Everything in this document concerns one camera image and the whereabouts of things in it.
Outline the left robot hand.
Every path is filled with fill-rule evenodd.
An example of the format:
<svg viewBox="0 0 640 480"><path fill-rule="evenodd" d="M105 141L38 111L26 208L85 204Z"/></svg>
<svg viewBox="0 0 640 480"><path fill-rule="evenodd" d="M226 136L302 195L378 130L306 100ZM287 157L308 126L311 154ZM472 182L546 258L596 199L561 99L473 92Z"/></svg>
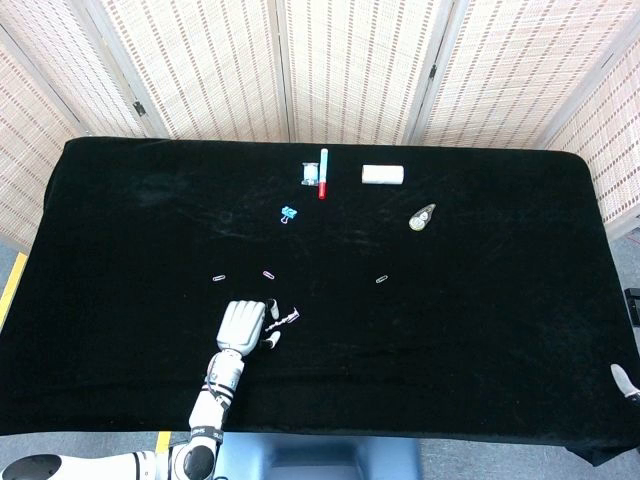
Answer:
<svg viewBox="0 0 640 480"><path fill-rule="evenodd" d="M242 357L249 355L258 344L265 317L278 320L280 313L277 301L253 300L231 301L224 312L216 337L221 351L232 350Z"/></svg>

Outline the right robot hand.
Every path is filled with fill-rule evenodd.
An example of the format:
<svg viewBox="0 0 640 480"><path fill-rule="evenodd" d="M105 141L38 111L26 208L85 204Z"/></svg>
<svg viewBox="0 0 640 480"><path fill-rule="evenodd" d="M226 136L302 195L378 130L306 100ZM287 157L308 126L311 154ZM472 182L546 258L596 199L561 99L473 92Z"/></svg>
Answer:
<svg viewBox="0 0 640 480"><path fill-rule="evenodd" d="M614 382L624 398L629 402L638 405L640 390L631 382L624 368L619 364L611 364L610 370Z"/></svg>

